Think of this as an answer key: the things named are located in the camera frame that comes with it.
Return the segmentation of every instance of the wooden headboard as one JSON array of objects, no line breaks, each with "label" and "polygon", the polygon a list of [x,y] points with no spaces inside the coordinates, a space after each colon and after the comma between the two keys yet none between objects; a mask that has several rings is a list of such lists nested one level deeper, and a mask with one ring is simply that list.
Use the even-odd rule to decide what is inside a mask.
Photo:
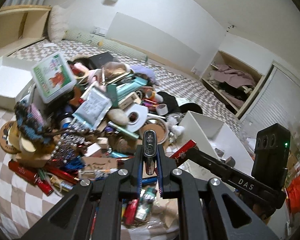
[{"label": "wooden headboard", "polygon": [[14,5],[0,9],[0,57],[42,40],[50,6]]}]

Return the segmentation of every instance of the bed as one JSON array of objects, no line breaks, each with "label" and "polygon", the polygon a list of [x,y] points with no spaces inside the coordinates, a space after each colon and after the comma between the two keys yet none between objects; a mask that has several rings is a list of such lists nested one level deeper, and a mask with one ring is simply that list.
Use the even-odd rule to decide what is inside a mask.
[{"label": "bed", "polygon": [[[63,52],[66,59],[78,54],[93,56],[105,52],[76,41],[63,40],[56,43],[55,46],[44,46],[48,43],[48,40],[39,41],[14,52],[10,57],[40,61],[56,51]],[[152,68],[162,91],[197,103],[201,106],[203,114],[226,122],[232,131],[239,136],[240,125],[237,118],[202,83],[181,75],[175,75],[160,66],[112,54],[117,56],[121,62],[141,64]],[[0,128],[10,120],[15,120],[14,114],[0,109]],[[60,200],[60,197],[54,193],[47,197],[40,189],[19,178],[8,168],[10,159],[11,155],[5,153],[0,147],[0,228],[8,238],[14,239],[22,236]],[[165,240],[173,239],[177,234],[178,225],[173,224],[167,229],[161,222],[160,215],[152,215],[148,223],[138,229],[127,229],[124,226],[121,228],[121,239],[127,240]]]}]

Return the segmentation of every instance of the orange bag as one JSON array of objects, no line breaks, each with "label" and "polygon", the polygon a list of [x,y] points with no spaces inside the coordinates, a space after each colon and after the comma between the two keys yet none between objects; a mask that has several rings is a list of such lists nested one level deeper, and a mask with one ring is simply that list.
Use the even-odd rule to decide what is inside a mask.
[{"label": "orange bag", "polygon": [[300,212],[300,175],[293,179],[287,191],[290,199],[290,212],[296,214]]}]

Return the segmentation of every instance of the cardboard box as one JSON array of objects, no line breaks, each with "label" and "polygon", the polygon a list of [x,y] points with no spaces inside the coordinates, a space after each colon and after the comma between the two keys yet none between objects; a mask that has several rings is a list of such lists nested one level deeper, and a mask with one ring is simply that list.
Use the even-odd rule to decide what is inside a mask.
[{"label": "cardboard box", "polygon": [[16,161],[26,167],[42,168],[48,160],[50,160],[51,154],[46,153],[34,153],[32,157],[26,157],[22,153],[17,153]]},{"label": "cardboard box", "polygon": [[34,83],[30,72],[34,61],[0,57],[0,107],[13,110]]},{"label": "cardboard box", "polygon": [[[215,148],[218,148],[224,152],[223,158],[227,159],[230,156],[234,158],[235,169],[251,176],[253,160],[225,122],[188,111],[179,125],[185,127],[185,131],[176,141],[178,147],[192,139],[200,151],[219,160],[215,151]],[[188,169],[195,178],[208,180],[216,177],[190,160],[185,162],[185,169]]]},{"label": "cardboard box", "polygon": [[88,165],[83,170],[90,170],[91,168],[98,170],[118,168],[117,160],[115,158],[82,157],[82,160]]}]

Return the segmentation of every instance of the white cardboard box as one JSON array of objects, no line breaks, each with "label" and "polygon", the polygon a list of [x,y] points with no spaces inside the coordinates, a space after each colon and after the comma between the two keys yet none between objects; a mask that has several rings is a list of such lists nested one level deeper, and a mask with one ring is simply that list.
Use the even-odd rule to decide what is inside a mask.
[{"label": "white cardboard box", "polygon": [[13,110],[34,83],[31,68],[34,61],[0,57],[0,107]]},{"label": "white cardboard box", "polygon": [[[223,158],[227,159],[230,156],[234,158],[235,169],[251,176],[253,160],[225,122],[188,111],[179,125],[185,127],[185,131],[178,137],[178,146],[181,147],[192,139],[202,152],[219,160],[214,150],[218,148],[224,152]],[[187,161],[185,167],[195,178],[208,180],[215,177],[210,171],[194,162]]]}]

